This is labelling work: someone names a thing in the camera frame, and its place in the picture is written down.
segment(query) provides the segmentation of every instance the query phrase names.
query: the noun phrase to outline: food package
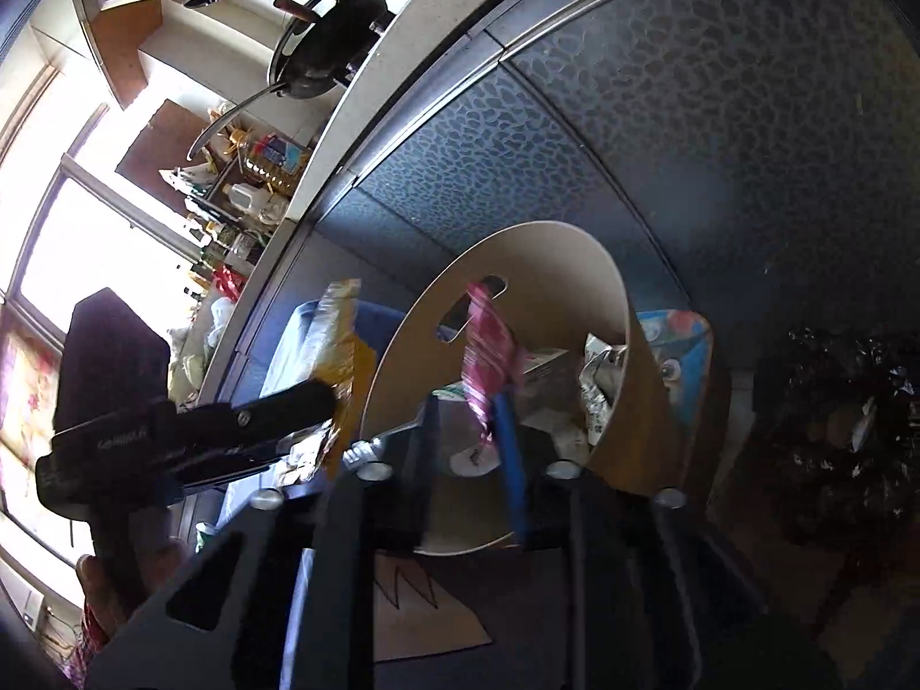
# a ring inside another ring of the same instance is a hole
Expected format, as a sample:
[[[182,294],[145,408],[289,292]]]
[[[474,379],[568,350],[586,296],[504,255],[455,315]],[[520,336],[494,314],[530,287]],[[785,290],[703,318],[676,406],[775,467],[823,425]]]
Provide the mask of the food package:
[[[520,375],[522,354],[511,330],[495,311],[489,289],[477,282],[470,284],[466,293],[469,321],[461,371],[463,393],[480,422],[482,442],[489,443],[492,397]]]
[[[626,345],[608,345],[602,339],[588,335],[578,386],[588,426],[588,443],[592,448],[601,440],[610,415],[613,415],[626,359]]]
[[[376,366],[374,350],[354,333],[360,286],[357,279],[330,283],[307,328],[290,385],[319,379],[334,388],[338,406],[333,419],[291,447],[279,485],[305,482],[321,466],[333,478],[357,431]]]

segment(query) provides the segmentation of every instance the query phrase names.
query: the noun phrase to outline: plastic container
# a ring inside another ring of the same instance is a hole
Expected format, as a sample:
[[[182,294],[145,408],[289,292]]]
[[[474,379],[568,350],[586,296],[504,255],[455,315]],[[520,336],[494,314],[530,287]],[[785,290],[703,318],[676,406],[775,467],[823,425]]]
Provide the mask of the plastic container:
[[[253,218],[259,217],[259,213],[271,199],[268,189],[256,188],[249,183],[234,183],[233,186],[228,184],[224,186],[224,192],[227,193],[231,205]]]

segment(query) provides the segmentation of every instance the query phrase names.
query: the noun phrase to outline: bottle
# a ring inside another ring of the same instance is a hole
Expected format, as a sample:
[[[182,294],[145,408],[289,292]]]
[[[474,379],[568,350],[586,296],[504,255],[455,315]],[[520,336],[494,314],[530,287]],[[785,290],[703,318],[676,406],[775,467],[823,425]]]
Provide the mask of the bottle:
[[[211,267],[205,262],[195,262],[195,264],[189,267],[189,272],[208,282],[210,282],[214,277],[214,267]]]
[[[238,235],[236,241],[233,241],[233,245],[230,247],[230,252],[232,254],[245,259],[251,265],[259,262],[259,257],[262,255],[263,251],[265,251],[265,247],[259,244],[255,236],[249,235],[248,233],[241,233]]]
[[[204,232],[225,249],[229,249],[239,235],[239,229],[236,226],[230,223],[218,223],[217,220],[211,220],[205,227]]]
[[[245,133],[238,129],[230,134],[230,140],[238,146],[244,173],[269,183],[287,197],[293,195],[309,160],[309,151],[274,132]]]
[[[253,218],[261,213],[272,196],[268,189],[252,186],[251,183],[226,183],[224,194],[231,205]]]
[[[196,215],[194,212],[190,212],[185,216],[185,219],[194,225],[197,225],[201,230],[206,230],[208,225],[208,220],[202,218],[201,215]]]

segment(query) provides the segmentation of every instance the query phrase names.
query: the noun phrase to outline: countertop edge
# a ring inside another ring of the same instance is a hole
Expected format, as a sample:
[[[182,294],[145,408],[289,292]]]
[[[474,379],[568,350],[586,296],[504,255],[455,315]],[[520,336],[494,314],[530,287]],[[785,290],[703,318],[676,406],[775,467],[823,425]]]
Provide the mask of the countertop edge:
[[[269,245],[259,258],[259,264],[250,275],[246,286],[240,295],[239,301],[233,307],[233,313],[230,321],[227,322],[227,328],[221,336],[220,342],[217,343],[213,357],[210,359],[207,373],[204,374],[204,382],[201,384],[201,391],[198,393],[198,404],[208,405],[214,402],[220,391],[221,384],[224,382],[224,375],[230,366],[233,355],[236,354],[236,343],[242,336],[243,330],[250,319],[250,315],[259,302],[262,291],[273,274],[278,262],[281,261],[287,244],[291,241],[294,232],[297,230],[297,223],[294,220],[285,218],[275,230]]]

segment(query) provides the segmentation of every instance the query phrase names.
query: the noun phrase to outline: finger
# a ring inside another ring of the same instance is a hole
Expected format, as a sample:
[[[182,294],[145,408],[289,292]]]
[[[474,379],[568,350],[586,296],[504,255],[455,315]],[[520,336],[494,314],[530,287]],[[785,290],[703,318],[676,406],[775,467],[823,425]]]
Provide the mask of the finger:
[[[173,537],[169,544],[158,552],[141,558],[141,576],[150,592],[159,589],[179,566],[189,557],[189,551],[181,540]]]
[[[76,577],[83,587],[86,604],[93,611],[99,626],[111,638],[125,623],[126,617],[98,557],[83,555],[77,560]]]

